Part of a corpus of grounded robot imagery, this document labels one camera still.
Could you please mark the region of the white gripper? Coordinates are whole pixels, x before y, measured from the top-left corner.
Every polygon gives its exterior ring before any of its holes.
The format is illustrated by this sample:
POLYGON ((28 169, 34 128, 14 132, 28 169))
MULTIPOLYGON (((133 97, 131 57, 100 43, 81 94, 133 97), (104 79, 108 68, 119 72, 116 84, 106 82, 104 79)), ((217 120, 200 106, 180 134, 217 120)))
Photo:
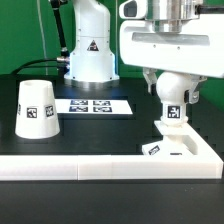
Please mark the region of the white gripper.
POLYGON ((156 94, 156 70, 189 73, 184 101, 199 101, 207 77, 224 78, 224 4, 203 0, 127 0, 119 7, 120 56, 147 67, 148 92, 156 94))

